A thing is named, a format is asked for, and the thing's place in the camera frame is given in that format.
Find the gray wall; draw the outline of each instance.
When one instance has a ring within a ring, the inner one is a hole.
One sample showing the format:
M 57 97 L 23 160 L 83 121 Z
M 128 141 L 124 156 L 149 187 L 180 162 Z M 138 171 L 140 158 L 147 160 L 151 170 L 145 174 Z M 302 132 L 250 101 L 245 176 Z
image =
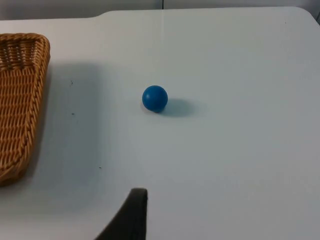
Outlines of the gray wall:
M 0 0 L 0 20 L 87 18 L 112 10 L 161 8 L 162 0 Z
M 164 0 L 165 9 L 223 7 L 296 6 L 309 11 L 314 18 L 320 12 L 320 0 Z

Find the white table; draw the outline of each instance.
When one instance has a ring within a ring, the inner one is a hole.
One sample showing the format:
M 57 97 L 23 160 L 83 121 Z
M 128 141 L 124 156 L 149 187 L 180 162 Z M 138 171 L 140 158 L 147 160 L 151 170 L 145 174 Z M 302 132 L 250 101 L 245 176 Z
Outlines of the white table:
M 149 190 L 149 240 L 317 240 L 320 28 L 295 7 L 0 21 L 51 43 L 39 149 L 0 238 L 91 240 Z M 141 96 L 163 86 L 162 114 Z

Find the woven basket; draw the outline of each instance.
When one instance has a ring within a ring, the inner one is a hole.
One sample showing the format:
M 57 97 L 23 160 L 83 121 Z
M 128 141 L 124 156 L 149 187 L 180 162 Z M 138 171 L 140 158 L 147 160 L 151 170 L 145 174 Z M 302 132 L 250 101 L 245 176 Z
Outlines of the woven basket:
M 0 34 L 0 186 L 14 183 L 27 170 L 49 59 L 44 36 Z

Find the black object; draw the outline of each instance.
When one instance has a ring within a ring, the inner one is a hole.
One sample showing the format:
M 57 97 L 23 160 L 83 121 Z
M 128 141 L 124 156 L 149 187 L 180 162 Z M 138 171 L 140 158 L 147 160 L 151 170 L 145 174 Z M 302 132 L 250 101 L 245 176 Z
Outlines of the black object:
M 146 240 L 148 191 L 133 188 L 112 221 L 95 240 Z

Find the ball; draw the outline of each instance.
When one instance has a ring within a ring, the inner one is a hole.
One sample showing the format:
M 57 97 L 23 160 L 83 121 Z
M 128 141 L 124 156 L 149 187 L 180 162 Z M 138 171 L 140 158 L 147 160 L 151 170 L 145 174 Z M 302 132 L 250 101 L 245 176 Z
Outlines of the ball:
M 149 86 L 142 94 L 142 103 L 146 109 L 160 113 L 168 102 L 168 94 L 161 86 Z

